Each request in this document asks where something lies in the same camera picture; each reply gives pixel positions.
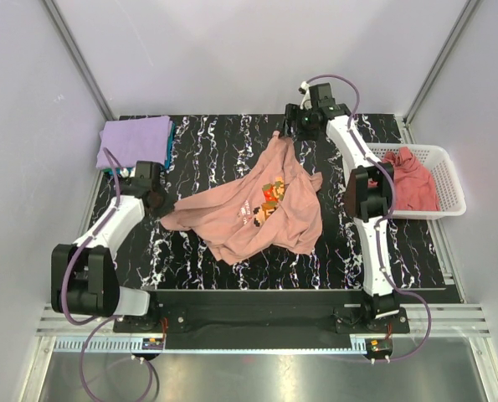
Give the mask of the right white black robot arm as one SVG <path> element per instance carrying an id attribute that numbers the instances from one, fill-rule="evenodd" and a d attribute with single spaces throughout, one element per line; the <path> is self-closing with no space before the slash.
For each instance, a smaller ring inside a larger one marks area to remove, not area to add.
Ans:
<path id="1" fill-rule="evenodd" d="M 293 129 L 302 141 L 325 137 L 341 154 L 347 182 L 344 209 L 357 227 L 363 261 L 357 321 L 368 331 L 379 332 L 399 313 L 387 241 L 394 210 L 393 166 L 369 149 L 354 122 L 354 111 L 336 102 L 329 83 L 304 81 L 299 92 L 300 104 L 285 107 L 285 129 Z"/>

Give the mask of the pink printed t shirt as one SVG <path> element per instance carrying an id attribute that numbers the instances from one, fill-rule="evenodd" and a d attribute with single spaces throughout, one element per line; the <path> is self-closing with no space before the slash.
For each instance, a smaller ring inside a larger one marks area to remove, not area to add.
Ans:
<path id="1" fill-rule="evenodd" d="M 161 223 L 194 231 L 229 265 L 271 245 L 309 255 L 322 234 L 321 186 L 321 173 L 309 174 L 292 139 L 275 132 L 245 176 L 177 201 Z"/>

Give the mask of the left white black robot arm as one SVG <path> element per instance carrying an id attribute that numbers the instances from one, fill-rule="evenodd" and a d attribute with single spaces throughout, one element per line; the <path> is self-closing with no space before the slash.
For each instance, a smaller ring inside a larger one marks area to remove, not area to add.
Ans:
<path id="1" fill-rule="evenodd" d="M 51 255 L 51 306 L 75 326 L 96 318 L 132 317 L 145 332 L 161 323 L 162 312 L 147 291 L 122 286 L 116 274 L 118 250 L 146 217 L 173 211 L 159 162 L 139 161 L 126 179 L 115 178 L 116 195 L 88 231 Z"/>

